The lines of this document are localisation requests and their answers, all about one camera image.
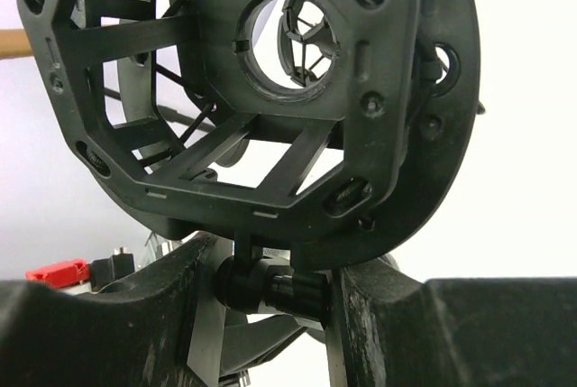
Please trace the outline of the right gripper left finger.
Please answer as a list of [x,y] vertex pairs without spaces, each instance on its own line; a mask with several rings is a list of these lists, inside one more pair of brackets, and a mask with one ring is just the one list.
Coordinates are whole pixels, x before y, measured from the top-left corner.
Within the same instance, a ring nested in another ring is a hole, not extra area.
[[191,241],[96,294],[1,283],[3,386],[214,386],[207,300],[214,236]]

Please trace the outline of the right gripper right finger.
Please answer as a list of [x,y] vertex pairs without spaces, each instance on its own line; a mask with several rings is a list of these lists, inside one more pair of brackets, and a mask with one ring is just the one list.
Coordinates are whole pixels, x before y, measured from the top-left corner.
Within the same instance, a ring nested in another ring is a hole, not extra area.
[[573,278],[433,279],[384,263],[337,273],[346,386],[573,386]]

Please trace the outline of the black round base shock stand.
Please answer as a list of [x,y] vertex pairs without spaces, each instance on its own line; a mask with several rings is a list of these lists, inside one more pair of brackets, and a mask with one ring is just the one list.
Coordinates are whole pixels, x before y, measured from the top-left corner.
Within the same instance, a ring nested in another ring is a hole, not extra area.
[[468,147],[474,0],[17,0],[64,139],[167,237],[374,261],[434,214]]

